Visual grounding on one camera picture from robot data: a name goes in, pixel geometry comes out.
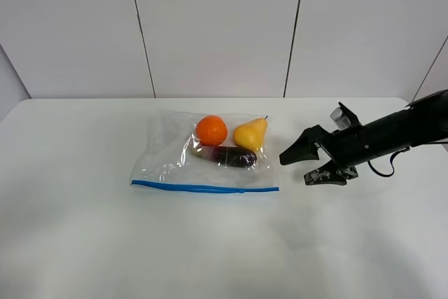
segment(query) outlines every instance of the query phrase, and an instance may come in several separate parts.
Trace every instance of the black cable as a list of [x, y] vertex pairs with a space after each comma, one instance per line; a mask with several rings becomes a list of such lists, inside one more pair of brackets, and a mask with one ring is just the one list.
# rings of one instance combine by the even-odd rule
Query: black cable
[[391, 159], [389, 160], [389, 162], [391, 163], [392, 166], [392, 173], [390, 174], [383, 174], [381, 172], [378, 172], [370, 163], [370, 160], [367, 161], [367, 164], [369, 164], [370, 169], [375, 173], [378, 174], [379, 176], [382, 176], [383, 178], [390, 178], [391, 176], [393, 176], [393, 174], [395, 173], [395, 167], [393, 166], [393, 160], [396, 158], [397, 155], [399, 155], [400, 153], [404, 153], [404, 152], [408, 152], [408, 150], [410, 150], [410, 147], [404, 148], [401, 151], [397, 151], [395, 152], [393, 155], [391, 155]]

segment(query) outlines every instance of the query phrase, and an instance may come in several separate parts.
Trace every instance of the white table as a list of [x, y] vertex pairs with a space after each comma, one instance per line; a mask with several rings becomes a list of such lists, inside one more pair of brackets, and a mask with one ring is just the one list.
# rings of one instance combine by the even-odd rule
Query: white table
[[[448, 298], [448, 153], [366, 164], [305, 186], [326, 162], [276, 166], [279, 193], [129, 186], [158, 107], [269, 115], [272, 145], [335, 126], [339, 99], [55, 99], [0, 123], [0, 298]], [[393, 98], [341, 99], [362, 123]], [[375, 160], [387, 171], [386, 158]]]

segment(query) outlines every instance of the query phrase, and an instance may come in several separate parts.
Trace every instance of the plastic bag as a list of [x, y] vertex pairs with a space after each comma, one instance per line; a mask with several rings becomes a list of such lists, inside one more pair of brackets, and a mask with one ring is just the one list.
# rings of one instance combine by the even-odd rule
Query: plastic bag
[[[195, 134], [196, 126], [206, 116], [157, 110], [155, 118], [150, 120], [148, 145], [134, 166], [131, 184], [198, 193], [278, 191], [274, 186], [274, 170], [268, 151], [269, 127], [262, 148], [256, 153], [256, 162], [247, 164], [248, 167], [231, 167], [229, 158], [214, 162], [194, 154], [202, 146]], [[235, 146], [232, 135], [237, 126], [264, 118], [244, 114], [219, 117], [228, 130], [227, 139], [220, 146]]]

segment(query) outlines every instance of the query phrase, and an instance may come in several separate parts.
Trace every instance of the yellow pear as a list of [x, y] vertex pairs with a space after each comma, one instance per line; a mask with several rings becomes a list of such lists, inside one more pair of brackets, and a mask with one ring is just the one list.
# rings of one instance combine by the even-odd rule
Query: yellow pear
[[258, 152], [263, 147], [263, 141], [265, 140], [267, 129], [266, 118], [257, 118], [235, 128], [233, 132], [233, 142], [235, 145]]

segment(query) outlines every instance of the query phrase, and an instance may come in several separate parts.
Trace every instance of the eggplant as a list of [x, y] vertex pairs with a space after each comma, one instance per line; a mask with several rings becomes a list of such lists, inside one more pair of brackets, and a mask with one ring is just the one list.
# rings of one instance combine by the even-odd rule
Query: eggplant
[[191, 153], [199, 158], [217, 162], [231, 167], [247, 168], [254, 166], [257, 155], [242, 147], [202, 146], [190, 147]]

